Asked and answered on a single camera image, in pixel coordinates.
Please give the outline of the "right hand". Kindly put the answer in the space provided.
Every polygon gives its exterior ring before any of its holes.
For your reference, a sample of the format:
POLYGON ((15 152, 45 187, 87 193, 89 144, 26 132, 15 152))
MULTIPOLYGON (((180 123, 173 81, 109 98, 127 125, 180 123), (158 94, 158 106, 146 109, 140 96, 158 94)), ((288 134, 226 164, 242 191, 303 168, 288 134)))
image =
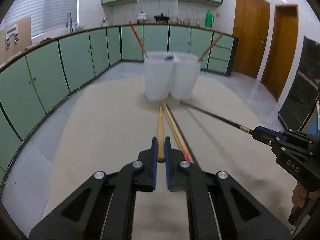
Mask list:
POLYGON ((295 207, 302 208, 305 205, 305 201, 307 198, 318 199, 319 196, 319 190, 315 192, 308 192, 301 183, 297 182, 292 194, 292 204, 295 207))

